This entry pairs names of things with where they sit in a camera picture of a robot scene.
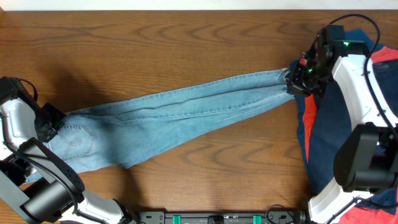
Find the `light blue denim jeans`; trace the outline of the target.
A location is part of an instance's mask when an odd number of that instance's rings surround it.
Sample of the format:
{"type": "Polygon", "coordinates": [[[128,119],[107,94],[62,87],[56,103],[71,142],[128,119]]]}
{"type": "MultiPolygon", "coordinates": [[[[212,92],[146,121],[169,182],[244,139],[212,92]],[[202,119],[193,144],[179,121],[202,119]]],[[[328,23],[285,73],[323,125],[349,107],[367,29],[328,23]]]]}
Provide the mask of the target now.
{"type": "Polygon", "coordinates": [[[76,172],[128,169],[291,100],[286,74],[248,73],[72,111],[47,147],[76,172]]]}

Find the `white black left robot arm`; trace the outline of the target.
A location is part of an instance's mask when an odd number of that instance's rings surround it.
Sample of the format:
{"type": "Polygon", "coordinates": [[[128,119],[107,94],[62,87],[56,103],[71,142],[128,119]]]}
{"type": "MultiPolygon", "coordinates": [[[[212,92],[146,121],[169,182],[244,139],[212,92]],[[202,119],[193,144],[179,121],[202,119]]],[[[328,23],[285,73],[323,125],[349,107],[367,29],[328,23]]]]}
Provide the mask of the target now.
{"type": "Polygon", "coordinates": [[[66,116],[50,103],[39,106],[25,83],[1,78],[1,199],[27,223],[139,223],[117,200],[87,191],[46,147],[66,116]]]}

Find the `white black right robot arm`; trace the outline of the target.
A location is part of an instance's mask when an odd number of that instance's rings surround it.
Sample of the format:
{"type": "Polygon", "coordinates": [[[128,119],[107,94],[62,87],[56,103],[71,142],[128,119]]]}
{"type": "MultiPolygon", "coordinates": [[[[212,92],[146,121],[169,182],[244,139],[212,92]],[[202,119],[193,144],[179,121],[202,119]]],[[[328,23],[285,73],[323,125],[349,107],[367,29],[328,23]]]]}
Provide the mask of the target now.
{"type": "Polygon", "coordinates": [[[285,78],[288,92],[304,97],[323,96],[327,84],[337,83],[351,121],[333,178],[308,202],[308,223],[337,223],[356,204],[397,187],[397,116],[374,75],[372,52],[346,39],[343,26],[329,24],[285,78]]]}

